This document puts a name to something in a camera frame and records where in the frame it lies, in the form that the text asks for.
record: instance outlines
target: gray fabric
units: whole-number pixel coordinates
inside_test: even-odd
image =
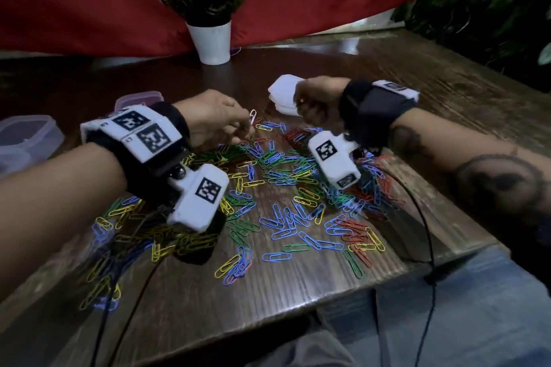
[[[308,333],[281,345],[246,367],[358,367],[350,353],[329,331]]]

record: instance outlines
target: wrist-mounted device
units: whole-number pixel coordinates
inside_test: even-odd
[[[329,183],[337,189],[356,183],[360,172],[350,153],[360,146],[386,146],[392,123],[416,107],[418,101],[419,92],[386,80],[348,83],[339,103],[348,134],[335,136],[322,131],[308,142],[308,149]]]
[[[182,160],[190,153],[189,129],[170,103],[128,106],[106,118],[80,126],[83,143],[112,152],[127,180],[127,190],[154,204],[172,204],[169,224],[205,231],[220,204],[229,179],[212,164],[193,171]]]

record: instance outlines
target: forearm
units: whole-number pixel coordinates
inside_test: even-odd
[[[90,143],[0,181],[0,301],[126,189],[108,150]]]
[[[421,109],[395,121],[389,147],[468,212],[509,218],[532,228],[547,223],[551,214],[547,157]]]

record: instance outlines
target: white plant pot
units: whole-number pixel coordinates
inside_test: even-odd
[[[186,25],[203,64],[216,66],[230,61],[231,21],[210,28]]]

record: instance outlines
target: person's left arm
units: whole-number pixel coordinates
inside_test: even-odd
[[[222,93],[207,91],[174,106],[186,120],[192,146],[212,138],[236,144],[250,135],[248,111]],[[0,301],[126,187],[115,155],[94,143],[2,179]]]

